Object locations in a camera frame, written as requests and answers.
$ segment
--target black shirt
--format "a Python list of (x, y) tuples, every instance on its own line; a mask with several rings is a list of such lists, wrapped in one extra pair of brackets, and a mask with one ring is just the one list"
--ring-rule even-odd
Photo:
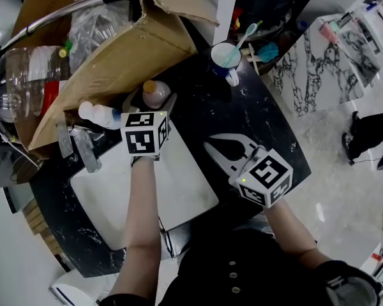
[[(379, 291), (369, 275), (344, 262), (308, 270), (269, 235), (242, 229), (192, 247), (160, 305), (373, 306)], [(100, 305), (150, 304), (138, 296), (112, 295)]]

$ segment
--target plastic container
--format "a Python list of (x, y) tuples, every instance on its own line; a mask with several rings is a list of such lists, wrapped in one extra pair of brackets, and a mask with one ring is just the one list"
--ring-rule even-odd
[(47, 111), (58, 95), (59, 82), (70, 77), (68, 58), (59, 56), (61, 48), (16, 48), (0, 58), (1, 120), (18, 122)]
[(81, 118), (92, 121), (107, 129), (121, 128), (121, 112), (118, 109), (105, 105), (92, 105), (91, 102), (82, 102), (78, 109)]
[(166, 83), (147, 80), (143, 84), (143, 101), (150, 109), (159, 109), (172, 91)]

